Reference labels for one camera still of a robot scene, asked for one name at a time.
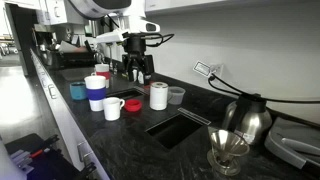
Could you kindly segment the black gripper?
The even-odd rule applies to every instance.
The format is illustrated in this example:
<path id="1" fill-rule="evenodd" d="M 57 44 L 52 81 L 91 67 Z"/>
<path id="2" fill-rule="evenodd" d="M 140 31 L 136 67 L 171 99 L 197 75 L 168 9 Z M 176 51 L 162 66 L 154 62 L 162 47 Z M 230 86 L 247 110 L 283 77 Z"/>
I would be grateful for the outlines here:
<path id="1" fill-rule="evenodd" d="M 143 84 L 150 84 L 151 74 L 154 72 L 153 57 L 146 55 L 146 40 L 141 34 L 130 35 L 125 41 L 125 54 L 122 56 L 122 62 L 127 71 L 128 80 L 134 81 L 133 68 L 137 67 L 141 70 Z"/>

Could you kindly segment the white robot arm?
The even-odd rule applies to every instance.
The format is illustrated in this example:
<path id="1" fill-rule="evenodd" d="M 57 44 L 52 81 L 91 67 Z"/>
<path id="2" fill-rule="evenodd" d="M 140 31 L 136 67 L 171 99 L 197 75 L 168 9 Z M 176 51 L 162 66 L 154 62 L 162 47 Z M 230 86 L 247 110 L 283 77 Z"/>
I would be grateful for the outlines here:
<path id="1" fill-rule="evenodd" d="M 156 35 L 160 26 L 146 20 L 145 0 L 69 0 L 76 11 L 88 20 L 98 20 L 110 13 L 118 15 L 118 27 L 96 37 L 97 43 L 123 42 L 123 64 L 129 81 L 134 70 L 141 72 L 143 84 L 148 85 L 154 73 L 153 57 L 146 55 L 146 36 Z"/>

